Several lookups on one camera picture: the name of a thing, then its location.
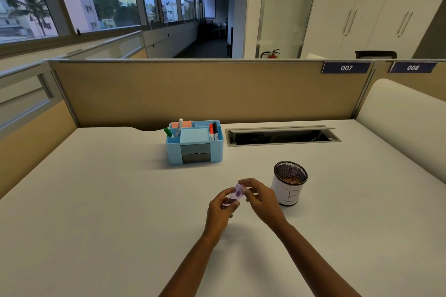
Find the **fire extinguisher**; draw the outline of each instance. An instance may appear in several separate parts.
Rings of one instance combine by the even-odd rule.
[[[272,52],[269,52],[269,51],[263,52],[260,56],[260,59],[262,59],[264,54],[270,54],[270,55],[268,55],[268,59],[277,59],[276,54],[280,54],[279,52],[277,52],[278,50],[280,50],[280,48],[277,48],[276,50],[274,50]]]

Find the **cabinet handle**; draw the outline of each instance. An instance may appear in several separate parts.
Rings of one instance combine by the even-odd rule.
[[[398,29],[397,35],[400,34],[401,28],[403,27],[403,24],[404,24],[404,22],[406,21],[406,18],[407,18],[407,15],[408,15],[408,14],[409,14],[409,12],[407,12],[407,13],[405,14],[404,19],[403,19],[403,22],[401,23],[401,25],[400,25],[400,27],[399,27],[399,29]]]
[[[413,12],[410,13],[409,20],[407,21],[406,26],[404,26],[403,31],[401,32],[401,35],[404,34],[404,31],[406,30],[406,27],[407,27],[407,25],[409,24],[409,21],[410,21],[410,19],[412,18],[412,16],[413,16]]]
[[[345,33],[345,30],[347,29],[348,21],[350,20],[350,15],[352,11],[353,10],[350,10],[350,12],[348,13],[347,22],[345,23],[344,30],[342,31],[342,33]]]
[[[354,14],[353,14],[353,19],[351,20],[350,28],[348,29],[348,33],[347,33],[347,35],[350,34],[351,27],[353,26],[354,18],[356,17],[356,12],[358,12],[358,10],[356,10],[356,11],[354,12]]]

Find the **desk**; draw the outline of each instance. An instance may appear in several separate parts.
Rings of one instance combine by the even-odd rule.
[[[309,174],[285,215],[364,296],[446,295],[446,186],[354,120],[222,125],[336,127],[342,142],[228,147],[170,166],[163,131],[76,130],[0,201],[2,296],[157,296],[238,179],[282,160]],[[243,200],[198,296],[312,296]]]

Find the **desk organizer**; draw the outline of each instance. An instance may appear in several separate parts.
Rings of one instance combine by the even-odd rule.
[[[210,140],[209,124],[217,123],[219,139]],[[221,162],[223,160],[223,132],[218,120],[192,121],[192,127],[182,128],[175,137],[176,128],[169,125],[174,136],[166,138],[167,154],[171,165],[198,162]]]

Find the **forearm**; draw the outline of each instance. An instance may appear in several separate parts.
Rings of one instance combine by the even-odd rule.
[[[360,297],[289,223],[273,229],[316,297]]]
[[[194,297],[215,244],[201,237],[187,254],[159,297]]]

